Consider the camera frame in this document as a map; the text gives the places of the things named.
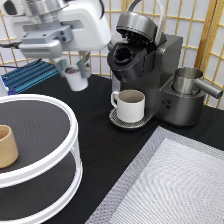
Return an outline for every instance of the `white mug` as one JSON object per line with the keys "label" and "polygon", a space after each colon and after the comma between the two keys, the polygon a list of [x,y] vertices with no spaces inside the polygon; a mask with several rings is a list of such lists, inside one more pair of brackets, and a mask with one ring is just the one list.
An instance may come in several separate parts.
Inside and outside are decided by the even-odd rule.
{"label": "white mug", "polygon": [[145,95],[137,90],[113,92],[111,104],[117,109],[117,117],[126,123],[135,123],[144,117]]}
{"label": "white mug", "polygon": [[72,68],[74,68],[74,71],[67,72],[67,69],[63,71],[71,90],[78,92],[86,89],[88,87],[88,79],[82,77],[77,66],[72,66]]}

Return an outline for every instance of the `black table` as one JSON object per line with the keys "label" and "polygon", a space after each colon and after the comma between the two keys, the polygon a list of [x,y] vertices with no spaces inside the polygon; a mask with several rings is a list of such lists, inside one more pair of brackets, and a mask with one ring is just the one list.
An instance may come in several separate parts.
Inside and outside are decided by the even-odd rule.
{"label": "black table", "polygon": [[224,111],[214,108],[204,106],[201,120],[193,127],[177,128],[153,119],[137,132],[125,132],[109,121],[109,79],[92,76],[86,90],[72,92],[57,75],[24,93],[62,100],[73,109],[80,128],[81,185],[71,202],[47,224],[85,223],[158,126],[224,150]]}

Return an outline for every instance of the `beige cup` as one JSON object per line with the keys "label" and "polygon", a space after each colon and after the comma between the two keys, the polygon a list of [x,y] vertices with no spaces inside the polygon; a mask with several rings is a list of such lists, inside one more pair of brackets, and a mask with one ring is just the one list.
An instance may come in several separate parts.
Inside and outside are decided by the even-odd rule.
{"label": "beige cup", "polygon": [[0,125],[0,168],[14,163],[18,155],[12,129],[6,125]]}

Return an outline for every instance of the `drip tray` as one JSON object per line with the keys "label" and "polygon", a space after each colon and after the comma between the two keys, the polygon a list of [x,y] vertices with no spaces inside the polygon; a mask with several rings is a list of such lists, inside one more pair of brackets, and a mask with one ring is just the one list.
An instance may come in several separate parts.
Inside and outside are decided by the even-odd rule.
{"label": "drip tray", "polygon": [[152,117],[153,116],[151,114],[145,113],[145,116],[142,120],[136,123],[126,123],[124,121],[121,121],[117,117],[117,112],[115,108],[110,112],[110,115],[109,115],[110,121],[112,122],[113,125],[115,125],[118,128],[129,130],[129,131],[134,131],[136,129],[140,129],[144,127],[151,120]]}

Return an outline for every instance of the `black coffee maker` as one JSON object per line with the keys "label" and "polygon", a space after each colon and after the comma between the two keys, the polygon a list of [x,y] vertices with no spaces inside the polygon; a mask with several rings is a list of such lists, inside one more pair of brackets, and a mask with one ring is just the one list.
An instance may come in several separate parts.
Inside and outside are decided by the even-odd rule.
{"label": "black coffee maker", "polygon": [[152,117],[176,126],[193,125],[200,118],[206,93],[200,89],[195,94],[182,94],[173,88],[183,38],[162,32],[165,13],[159,0],[158,27],[147,16],[133,12],[140,1],[133,1],[128,10],[121,13],[117,32],[127,43],[118,42],[111,48],[108,64],[114,78],[120,81],[121,91],[135,89],[145,94],[145,118],[138,124],[125,124],[116,118],[113,110],[110,120],[126,129],[142,127]]}

